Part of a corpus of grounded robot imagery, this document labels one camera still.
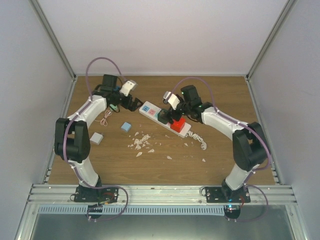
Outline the light blue plug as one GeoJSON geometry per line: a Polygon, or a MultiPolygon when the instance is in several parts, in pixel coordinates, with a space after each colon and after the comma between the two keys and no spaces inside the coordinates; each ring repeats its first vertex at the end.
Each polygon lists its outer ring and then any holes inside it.
{"type": "Polygon", "coordinates": [[[132,128],[132,125],[128,122],[124,122],[121,126],[121,129],[125,132],[128,132],[132,128]]]}

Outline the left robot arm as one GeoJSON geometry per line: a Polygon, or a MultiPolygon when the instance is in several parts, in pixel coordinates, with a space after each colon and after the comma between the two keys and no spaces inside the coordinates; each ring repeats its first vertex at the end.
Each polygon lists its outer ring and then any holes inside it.
{"type": "Polygon", "coordinates": [[[91,142],[89,127],[105,110],[113,106],[134,112],[143,102],[133,99],[131,92],[138,86],[133,80],[124,81],[117,88],[118,77],[105,74],[102,83],[91,90],[87,101],[75,113],[55,122],[54,152],[72,168],[79,185],[87,188],[86,197],[98,202],[103,197],[102,184],[95,172],[89,154],[91,142]]]}

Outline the white grey plug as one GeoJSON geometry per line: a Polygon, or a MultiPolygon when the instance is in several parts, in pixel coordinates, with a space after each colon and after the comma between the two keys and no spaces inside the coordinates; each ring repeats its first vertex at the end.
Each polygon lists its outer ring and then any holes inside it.
{"type": "Polygon", "coordinates": [[[101,133],[94,132],[90,138],[90,142],[99,145],[103,140],[104,136],[101,133]]]}

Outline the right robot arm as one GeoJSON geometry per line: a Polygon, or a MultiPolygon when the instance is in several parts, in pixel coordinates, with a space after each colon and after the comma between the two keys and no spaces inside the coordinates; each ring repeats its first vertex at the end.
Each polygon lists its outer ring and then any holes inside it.
{"type": "Polygon", "coordinates": [[[221,183],[221,196],[228,203],[240,195],[249,177],[270,159],[270,150],[259,123],[239,121],[220,111],[211,102],[202,102],[194,85],[181,89],[182,95],[167,91],[163,102],[169,104],[161,116],[169,123],[179,121],[182,116],[194,122],[212,127],[232,141],[234,167],[221,183]]]}

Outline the mint green charger plug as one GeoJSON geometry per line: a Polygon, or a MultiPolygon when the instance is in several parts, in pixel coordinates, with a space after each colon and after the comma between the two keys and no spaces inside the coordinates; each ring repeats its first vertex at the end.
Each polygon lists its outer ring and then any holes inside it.
{"type": "Polygon", "coordinates": [[[109,108],[110,108],[110,110],[112,110],[114,112],[119,112],[120,111],[120,109],[119,109],[119,107],[117,105],[110,104],[109,108]]]}

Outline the white power strip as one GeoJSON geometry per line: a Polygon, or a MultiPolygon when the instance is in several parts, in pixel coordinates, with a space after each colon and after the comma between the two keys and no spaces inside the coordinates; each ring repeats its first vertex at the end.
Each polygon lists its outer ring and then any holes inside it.
{"type": "Polygon", "coordinates": [[[169,123],[163,124],[160,121],[158,121],[158,114],[160,113],[161,108],[158,106],[152,104],[149,101],[146,101],[140,108],[139,113],[143,116],[147,117],[148,119],[152,120],[153,122],[157,123],[158,125],[162,126],[163,128],[169,130],[170,132],[178,135],[181,138],[185,138],[187,136],[187,133],[191,130],[191,125],[189,123],[185,123],[182,130],[180,132],[177,132],[173,129],[171,129],[171,126],[169,123]]]}

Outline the dark green cube adapter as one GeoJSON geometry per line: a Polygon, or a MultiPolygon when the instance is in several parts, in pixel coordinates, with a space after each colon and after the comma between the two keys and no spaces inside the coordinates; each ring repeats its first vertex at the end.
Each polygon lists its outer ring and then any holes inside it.
{"type": "Polygon", "coordinates": [[[171,113],[164,108],[162,108],[160,112],[157,114],[157,120],[164,125],[173,123],[171,113]]]}

